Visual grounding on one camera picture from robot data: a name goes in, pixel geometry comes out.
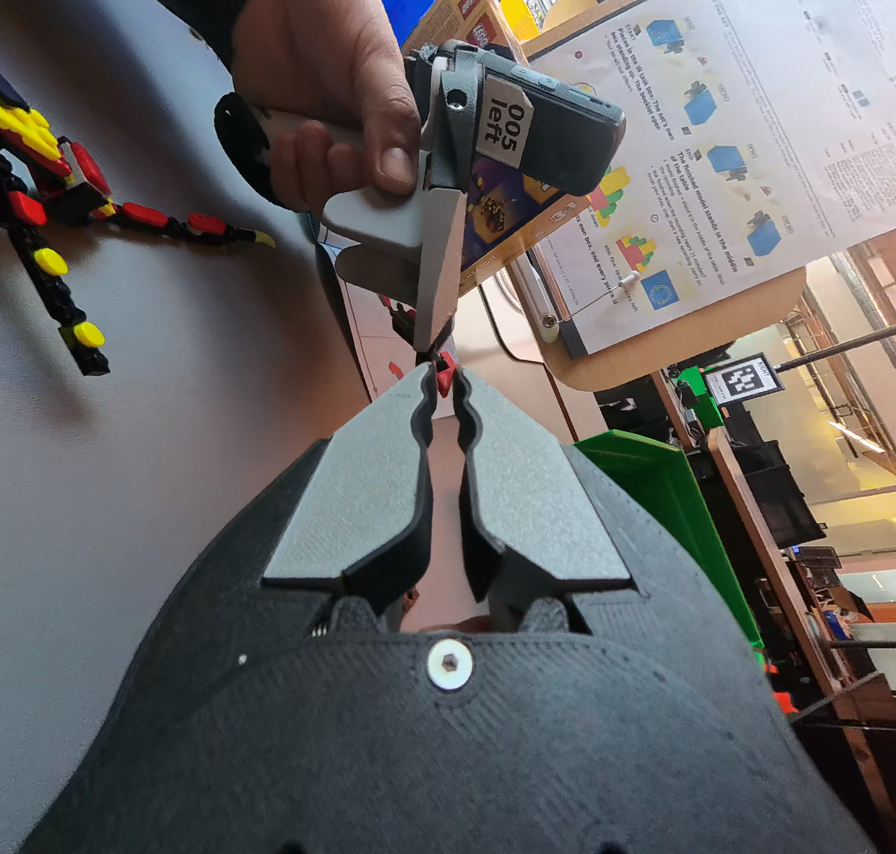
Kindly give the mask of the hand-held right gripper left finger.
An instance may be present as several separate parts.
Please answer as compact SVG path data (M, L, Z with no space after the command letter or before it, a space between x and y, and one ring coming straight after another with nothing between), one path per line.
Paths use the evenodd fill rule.
M364 599L384 613L430 563L435 367L421 364L343 425L263 571L268 585Z

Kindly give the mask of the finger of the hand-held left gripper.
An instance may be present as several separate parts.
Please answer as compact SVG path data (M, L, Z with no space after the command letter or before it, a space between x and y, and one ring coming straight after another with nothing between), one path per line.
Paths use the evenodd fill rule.
M413 347L426 354L454 319L462 271L466 194L432 188L423 196L423 241Z

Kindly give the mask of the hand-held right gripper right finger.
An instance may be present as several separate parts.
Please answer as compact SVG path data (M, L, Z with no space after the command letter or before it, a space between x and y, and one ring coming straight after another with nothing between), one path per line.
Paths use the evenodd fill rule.
M454 377L463 564L477 602L633 589L565 445L469 369Z

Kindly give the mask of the red and black lego limb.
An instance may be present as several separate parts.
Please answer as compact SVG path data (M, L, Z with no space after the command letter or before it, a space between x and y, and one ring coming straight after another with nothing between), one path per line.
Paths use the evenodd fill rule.
M452 349L445 344L433 346L425 353L416 352L416 366L430 366L424 370L421 391L424 397L435 403L435 397L447 399L452 393L458 362Z

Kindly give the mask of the lego set box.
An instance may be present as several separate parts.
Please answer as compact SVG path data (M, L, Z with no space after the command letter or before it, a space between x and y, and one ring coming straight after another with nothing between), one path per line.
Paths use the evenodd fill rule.
M528 68L521 43L496 0L435 0L401 46L403 55L423 46L461 40ZM590 206L490 157L476 156L467 190L460 295L542 243Z

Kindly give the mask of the open lego instruction booklet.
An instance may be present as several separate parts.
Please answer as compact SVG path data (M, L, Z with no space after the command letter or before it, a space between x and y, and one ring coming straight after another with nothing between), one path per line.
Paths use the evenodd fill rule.
M342 250L356 244L340 234L332 233L322 223L317 239L333 269L335 260ZM337 283L364 386L373 401L416 367L416 353L412 346L393 330L390 312L390 308L401 307L409 310L409 307L393 299L387 299L387 306L378 295L346 284L339 277ZM442 356L449 354L451 363L458 362L453 334L449 335L442 345L440 354ZM440 419L452 415L454 415L454 401L451 391L446 389L444 396L439 394L434 418Z

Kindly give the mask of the red yellow black lego model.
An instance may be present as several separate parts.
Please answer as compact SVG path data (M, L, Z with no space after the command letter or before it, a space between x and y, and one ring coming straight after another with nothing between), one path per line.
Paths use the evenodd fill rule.
M238 243L275 248L262 231L238 228L193 212L181 221L162 211L117 203L86 147L57 137L46 118L1 78L1 227L49 317L85 377L109 373L104 334L73 300L63 256L42 230L49 221L67 226L112 225L135 233L208 247Z

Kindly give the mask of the person's left hand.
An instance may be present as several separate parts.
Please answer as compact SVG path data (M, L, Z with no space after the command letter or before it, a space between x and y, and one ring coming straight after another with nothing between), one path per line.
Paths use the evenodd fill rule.
M320 216L344 191L415 190L420 115L381 0L247 0L232 44L243 99L307 118L270 151L283 206Z

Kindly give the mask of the green plastic bin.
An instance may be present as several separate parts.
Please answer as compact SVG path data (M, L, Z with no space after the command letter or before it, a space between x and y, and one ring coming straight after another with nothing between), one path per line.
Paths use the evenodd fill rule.
M692 556L727 603L751 647L763 650L760 629L685 453L620 430L589 437L575 447Z

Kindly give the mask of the yellow box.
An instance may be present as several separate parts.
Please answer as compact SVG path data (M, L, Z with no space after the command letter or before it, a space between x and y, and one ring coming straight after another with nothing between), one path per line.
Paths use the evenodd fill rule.
M521 42L536 38L540 28L525 0L499 0L504 20L514 36Z

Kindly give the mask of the printed task instruction sheet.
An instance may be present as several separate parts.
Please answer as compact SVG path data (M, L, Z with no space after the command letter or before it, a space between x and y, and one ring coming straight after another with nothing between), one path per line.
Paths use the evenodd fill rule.
M894 229L894 0L639 0L534 45L618 105L590 209L540 246L572 358Z

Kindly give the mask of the black storage crate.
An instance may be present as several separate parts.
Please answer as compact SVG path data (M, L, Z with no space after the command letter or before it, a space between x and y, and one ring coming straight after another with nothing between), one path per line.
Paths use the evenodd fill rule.
M732 453L780 549L826 537L822 526L814 519L777 440L733 445Z

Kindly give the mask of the black white marker tag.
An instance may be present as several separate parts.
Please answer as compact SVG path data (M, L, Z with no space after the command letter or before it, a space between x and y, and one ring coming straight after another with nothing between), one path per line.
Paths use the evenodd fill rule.
M719 407L785 390L766 354L755 354L703 372L703 383Z

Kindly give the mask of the black metal rod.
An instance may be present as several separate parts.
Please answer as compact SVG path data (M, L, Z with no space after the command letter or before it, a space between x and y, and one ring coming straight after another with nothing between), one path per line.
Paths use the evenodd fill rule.
M826 360L834 356L845 354L858 348L880 343L895 336L895 326L887 326L867 334L860 335L856 338L847 340L846 342L837 343L828 347L817 349L813 352L802 354L788 361L784 361L774 366L774 371L778 375L796 368L804 367L809 364Z

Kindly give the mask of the green plastic mount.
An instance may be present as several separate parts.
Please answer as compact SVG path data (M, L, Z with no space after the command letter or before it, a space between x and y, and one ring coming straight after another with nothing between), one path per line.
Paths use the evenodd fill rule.
M704 430L723 427L724 416L697 366L680 369L675 380L676 389L685 409L691 410Z

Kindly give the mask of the wooden shelf frame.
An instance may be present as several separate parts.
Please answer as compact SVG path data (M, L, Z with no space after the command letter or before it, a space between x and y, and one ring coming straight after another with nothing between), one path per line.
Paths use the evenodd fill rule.
M857 678L805 584L777 547L724 427L707 438L699 480L722 545L775 666L767 680L792 701L785 717L818 770L881 852L894 852L894 697L884 675Z

